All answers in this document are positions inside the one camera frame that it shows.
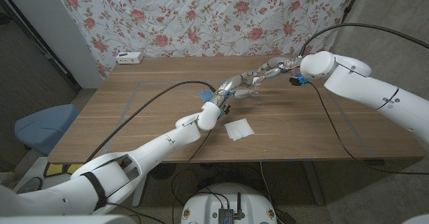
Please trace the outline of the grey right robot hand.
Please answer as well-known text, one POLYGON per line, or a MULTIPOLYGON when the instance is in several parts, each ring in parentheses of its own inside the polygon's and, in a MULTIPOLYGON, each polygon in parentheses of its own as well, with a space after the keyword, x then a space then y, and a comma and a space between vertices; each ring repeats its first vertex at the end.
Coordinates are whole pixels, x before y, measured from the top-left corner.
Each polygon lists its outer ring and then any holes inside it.
POLYGON ((280 74, 292 73, 293 76, 301 76, 300 65, 302 57, 286 58, 275 57, 262 64, 253 74, 253 84, 260 85, 263 81, 279 76, 280 74))

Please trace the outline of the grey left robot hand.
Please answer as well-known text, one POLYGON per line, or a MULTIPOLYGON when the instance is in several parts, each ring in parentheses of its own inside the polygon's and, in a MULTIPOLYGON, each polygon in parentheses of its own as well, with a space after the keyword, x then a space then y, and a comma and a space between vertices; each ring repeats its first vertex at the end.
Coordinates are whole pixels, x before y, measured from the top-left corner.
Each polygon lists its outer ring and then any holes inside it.
POLYGON ((219 87, 210 102, 220 107, 231 95, 237 99, 256 95, 260 91, 261 85, 254 85, 253 79, 247 79, 248 76, 253 76, 253 74, 254 72, 244 72, 231 77, 219 87))

